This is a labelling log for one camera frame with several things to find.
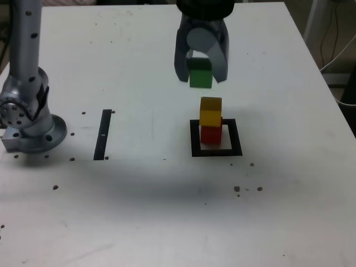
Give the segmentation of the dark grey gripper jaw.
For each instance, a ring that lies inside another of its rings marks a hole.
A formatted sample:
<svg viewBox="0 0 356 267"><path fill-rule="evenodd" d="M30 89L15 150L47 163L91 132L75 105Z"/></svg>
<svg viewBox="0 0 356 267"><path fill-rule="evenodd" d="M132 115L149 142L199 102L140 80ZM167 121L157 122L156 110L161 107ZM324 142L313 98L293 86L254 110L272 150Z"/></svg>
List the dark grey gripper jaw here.
<svg viewBox="0 0 356 267"><path fill-rule="evenodd" d="M187 35L190 30L191 27L180 27L176 35L174 68L181 82L188 82L189 80L187 55L190 52L190 46L187 44Z"/></svg>

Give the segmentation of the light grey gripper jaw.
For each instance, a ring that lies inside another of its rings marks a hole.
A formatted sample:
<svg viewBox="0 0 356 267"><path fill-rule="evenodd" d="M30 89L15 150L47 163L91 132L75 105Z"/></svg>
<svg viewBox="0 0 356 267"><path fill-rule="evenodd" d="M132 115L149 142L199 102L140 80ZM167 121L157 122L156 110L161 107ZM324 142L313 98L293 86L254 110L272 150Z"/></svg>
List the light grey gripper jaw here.
<svg viewBox="0 0 356 267"><path fill-rule="evenodd" d="M229 34L226 27L223 27L217 35L205 28L194 28L188 33L186 41L192 50L208 56L212 75L217 83L227 80Z"/></svg>

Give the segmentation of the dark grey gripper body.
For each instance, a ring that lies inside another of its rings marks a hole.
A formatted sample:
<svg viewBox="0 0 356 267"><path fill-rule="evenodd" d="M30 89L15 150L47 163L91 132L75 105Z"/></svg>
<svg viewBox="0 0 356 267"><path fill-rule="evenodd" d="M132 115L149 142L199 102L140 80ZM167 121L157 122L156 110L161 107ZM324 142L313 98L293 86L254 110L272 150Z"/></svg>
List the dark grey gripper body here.
<svg viewBox="0 0 356 267"><path fill-rule="evenodd" d="M204 21L201 19L192 18L188 15L182 14L181 22L179 25L179 30L184 28L195 28L195 27L204 27L212 29L213 31L226 31L226 24L223 19L218 19L214 21Z"/></svg>

